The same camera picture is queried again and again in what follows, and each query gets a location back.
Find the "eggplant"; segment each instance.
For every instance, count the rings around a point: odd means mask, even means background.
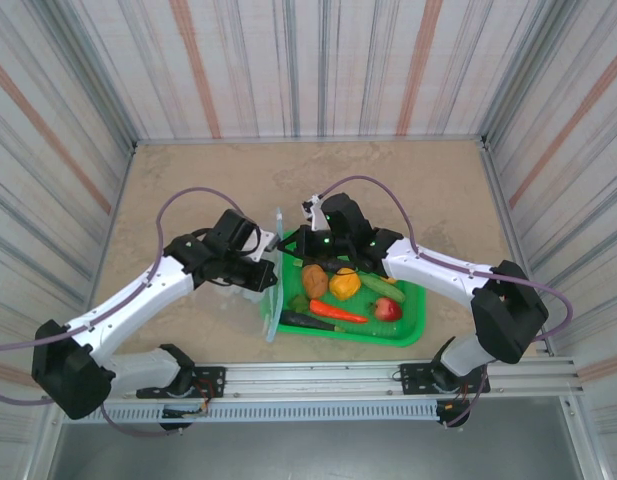
[[[342,268],[356,270],[354,263],[341,258],[304,258],[301,266],[305,267],[306,265],[319,265],[324,272],[328,273],[337,273]]]
[[[284,310],[281,312],[279,323],[290,327],[314,328],[316,330],[327,330],[329,332],[344,332],[344,329],[331,323],[324,322],[310,315]]]

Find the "striped wall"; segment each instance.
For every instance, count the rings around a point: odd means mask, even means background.
[[[0,1],[0,343],[86,308],[129,158],[32,5]],[[0,354],[0,393],[34,393],[31,354]],[[38,415],[0,404],[0,479],[25,473]]]
[[[149,140],[476,134],[552,3],[56,1]]]
[[[574,3],[492,147],[535,277],[574,302],[556,348],[577,360],[617,478],[617,0]]]

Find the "yellow bell pepper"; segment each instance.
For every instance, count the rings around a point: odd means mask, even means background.
[[[359,275],[350,268],[340,268],[328,283],[328,289],[339,301],[348,300],[361,288]]]

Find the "metal frame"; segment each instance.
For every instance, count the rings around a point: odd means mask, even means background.
[[[95,297],[97,295],[97,290],[99,289],[99,282],[101,281],[101,275],[104,270],[104,263],[106,261],[106,256],[108,255],[108,249],[110,248],[110,243],[112,242],[112,235],[115,231],[115,224],[117,223],[117,216],[119,215],[119,207],[121,206],[121,202],[123,202],[124,200],[128,178],[130,178],[130,172],[132,171],[132,167],[135,163],[134,160],[136,150],[137,149],[135,147],[132,147],[126,156],[128,166],[126,167],[123,179],[121,180],[121,184],[119,185],[119,193],[117,194],[117,199],[115,200],[115,205],[110,215],[110,223],[108,224],[106,241],[104,242],[104,246],[101,249],[99,264],[97,265],[97,269],[95,270],[95,278],[92,282],[92,290],[90,292],[90,296],[88,297],[88,302],[86,302],[89,310],[95,306]]]
[[[408,361],[227,364],[224,396],[195,422],[311,420],[438,420],[437,400],[454,394],[404,395],[394,375]],[[491,392],[484,397],[577,396],[583,393],[570,358],[535,357],[517,365],[488,367]],[[195,411],[199,399],[139,400],[134,395],[106,402],[120,423],[178,423],[163,419],[164,407]],[[104,423],[99,411],[65,423]]]
[[[583,6],[583,0],[552,0],[545,2],[544,15],[529,32],[530,41],[513,60],[510,71],[500,85],[479,131],[489,144],[496,145],[514,118],[537,74],[546,67],[546,59],[554,51],[555,39],[570,22],[573,13]]]
[[[521,265],[524,271],[532,278],[532,271],[525,258],[523,249],[519,242],[519,237],[515,231],[515,226],[510,215],[508,202],[506,202],[499,177],[495,170],[490,145],[483,140],[477,143],[481,154],[481,160],[490,187],[490,192],[493,197],[495,209],[499,216],[508,248],[513,260]],[[548,338],[543,350],[551,358],[558,357],[554,342]],[[613,478],[608,457],[601,445],[601,440],[596,432],[592,418],[590,417],[590,408],[586,405],[586,400],[583,395],[563,393],[559,395],[559,400],[564,414],[564,422],[570,433],[570,439],[575,449],[575,454],[579,462],[583,478],[585,480],[611,480]]]
[[[72,65],[84,90],[95,107],[106,119],[106,124],[112,132],[118,132],[128,147],[134,145],[138,135],[123,103],[110,83],[108,76],[101,68],[94,48],[88,43],[87,36],[80,31],[79,20],[67,2],[48,0],[45,2],[30,2],[41,18],[44,19],[48,31],[57,39],[66,59]]]
[[[240,137],[240,138],[163,138],[142,139],[137,146],[143,145],[220,145],[220,144],[249,144],[249,143],[337,143],[337,142],[421,142],[421,141],[448,141],[448,140],[477,140],[479,135],[335,135],[332,137]]]
[[[40,415],[37,441],[34,444],[34,450],[31,452],[26,473],[22,477],[25,480],[45,480],[48,478],[57,450],[62,422],[66,416],[56,404],[38,408],[43,408],[44,412]]]

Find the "red apple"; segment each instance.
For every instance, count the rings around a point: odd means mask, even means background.
[[[381,297],[375,302],[375,317],[382,322],[396,322],[403,316],[401,307],[392,298]]]

